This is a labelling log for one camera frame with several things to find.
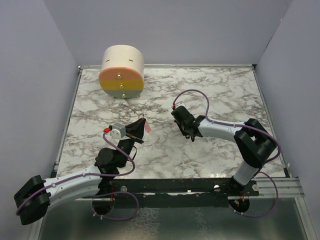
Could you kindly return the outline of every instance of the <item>pink tag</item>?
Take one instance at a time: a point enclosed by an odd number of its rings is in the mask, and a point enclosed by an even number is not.
[[[150,127],[147,119],[145,120],[144,130],[145,130],[147,133],[150,133],[150,132],[151,132],[151,127]]]

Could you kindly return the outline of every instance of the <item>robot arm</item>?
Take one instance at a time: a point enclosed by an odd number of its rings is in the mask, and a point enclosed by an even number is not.
[[[116,149],[102,148],[95,158],[95,164],[66,176],[42,179],[34,176],[14,195],[17,206],[16,214],[20,216],[22,225],[31,224],[42,218],[47,210],[78,198],[91,197],[97,194],[112,192],[110,181],[120,174],[118,168],[123,168],[134,144],[142,144],[146,119],[140,118],[127,126],[116,123],[106,128],[105,132],[120,139]]]
[[[192,142],[195,137],[214,137],[236,143],[243,162],[232,176],[234,187],[241,189],[255,176],[264,166],[270,154],[275,150],[276,144],[264,134],[241,126],[250,126],[255,129],[267,131],[253,118],[246,122],[210,122],[205,116],[195,118],[183,105],[176,105],[171,113],[181,133]]]

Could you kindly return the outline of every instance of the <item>screw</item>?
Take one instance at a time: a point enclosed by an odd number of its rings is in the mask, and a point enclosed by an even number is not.
[[[128,189],[127,189],[127,187],[126,186],[122,186],[121,188],[120,188],[120,191],[121,192],[126,192]]]
[[[257,184],[253,184],[252,189],[253,189],[253,191],[257,192],[257,191],[259,191],[259,186]]]

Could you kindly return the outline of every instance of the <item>gray wall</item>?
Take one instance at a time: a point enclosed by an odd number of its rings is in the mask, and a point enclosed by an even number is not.
[[[291,0],[44,2],[79,65],[117,44],[149,64],[256,64]]]
[[[77,65],[42,0],[0,1],[0,239],[25,240],[14,194],[48,177]]]
[[[294,0],[257,65],[277,138],[320,237],[320,1]]]

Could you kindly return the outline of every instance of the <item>white marble surface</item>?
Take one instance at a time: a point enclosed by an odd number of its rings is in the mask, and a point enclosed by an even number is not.
[[[187,89],[207,94],[211,104],[209,117],[232,122],[256,118],[271,133],[250,68],[146,68],[141,97],[127,100],[107,95],[99,85],[98,75],[98,69],[82,72],[58,176],[94,164],[99,150],[108,146],[102,138],[103,129],[117,122],[130,124],[143,113],[152,131],[145,132],[144,144],[135,144],[136,170],[123,178],[231,177],[243,161],[235,143],[213,137],[197,137],[191,142],[174,123],[172,102]],[[187,93],[180,100],[195,117],[204,115],[206,101],[199,93]],[[131,167],[128,163],[120,172]],[[279,158],[266,164],[264,171],[273,177],[284,176]]]

